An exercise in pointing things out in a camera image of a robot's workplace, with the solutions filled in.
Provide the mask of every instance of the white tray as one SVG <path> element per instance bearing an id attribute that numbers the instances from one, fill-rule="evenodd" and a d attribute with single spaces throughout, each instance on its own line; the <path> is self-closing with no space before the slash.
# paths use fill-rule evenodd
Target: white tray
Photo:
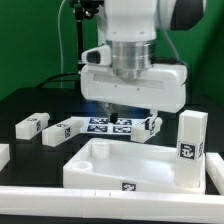
<path id="1" fill-rule="evenodd" d="M 174 183 L 176 148 L 90 140 L 63 168 L 65 188 L 205 193 L 205 159 L 198 188 Z"/>

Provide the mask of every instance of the black table surface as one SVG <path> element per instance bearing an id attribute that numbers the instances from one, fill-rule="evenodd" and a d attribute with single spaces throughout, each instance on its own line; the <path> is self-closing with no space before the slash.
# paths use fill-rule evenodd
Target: black table surface
<path id="1" fill-rule="evenodd" d="M 115 106 L 121 118 L 149 116 L 148 110 Z M 206 96 L 188 94 L 185 107 L 177 114 L 160 112 L 163 119 L 160 133 L 146 144 L 176 147 L 179 114 L 184 110 L 207 112 L 208 125 L 205 150 L 219 152 L 223 156 L 224 109 Z M 57 147 L 42 145 L 41 133 L 30 141 L 16 140 L 15 124 L 33 113 L 50 114 L 49 126 L 71 116 L 105 117 L 99 103 L 86 101 L 79 83 L 74 89 L 18 89 L 0 101 L 0 143 L 10 145 L 10 162 L 0 172 L 0 185 L 26 187 L 63 187 L 63 166 L 91 138 L 107 138 L 130 141 L 130 136 L 79 134 Z M 207 176 L 207 194 L 217 190 Z M 0 223 L 145 223 L 128 220 L 96 220 L 58 217 L 0 216 Z"/>

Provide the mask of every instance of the white rectangular block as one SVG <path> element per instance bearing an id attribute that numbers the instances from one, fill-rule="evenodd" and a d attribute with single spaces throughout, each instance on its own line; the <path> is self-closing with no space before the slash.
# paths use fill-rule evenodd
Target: white rectangular block
<path id="1" fill-rule="evenodd" d="M 0 144 L 0 171 L 9 162 L 9 160 L 10 160 L 9 145 Z"/>
<path id="2" fill-rule="evenodd" d="M 79 134 L 83 124 L 83 121 L 70 118 L 53 125 L 42 132 L 42 144 L 55 147 Z"/>
<path id="3" fill-rule="evenodd" d="M 48 126 L 47 113 L 35 113 L 16 125 L 16 138 L 30 140 Z"/>
<path id="4" fill-rule="evenodd" d="M 224 161 L 218 153 L 206 154 L 206 171 L 221 195 L 224 195 Z"/>
<path id="5" fill-rule="evenodd" d="M 224 197 L 0 186 L 0 214 L 224 223 Z"/>
<path id="6" fill-rule="evenodd" d="M 207 113 L 189 110 L 180 115 L 174 176 L 177 185 L 200 186 L 207 118 Z"/>

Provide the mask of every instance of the green wall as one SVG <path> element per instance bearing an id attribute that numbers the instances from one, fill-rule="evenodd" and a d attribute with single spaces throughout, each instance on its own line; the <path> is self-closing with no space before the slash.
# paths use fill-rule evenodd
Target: green wall
<path id="1" fill-rule="evenodd" d="M 57 14 L 62 0 L 1 0 L 0 99 L 21 87 L 32 87 L 60 73 Z M 190 31 L 169 32 L 181 59 L 192 70 L 194 91 L 224 105 L 223 0 L 208 0 L 203 20 Z M 65 71 L 76 71 L 76 25 L 67 3 L 62 14 Z M 97 42 L 96 23 L 84 22 L 85 49 Z M 156 54 L 172 56 L 158 32 Z"/>

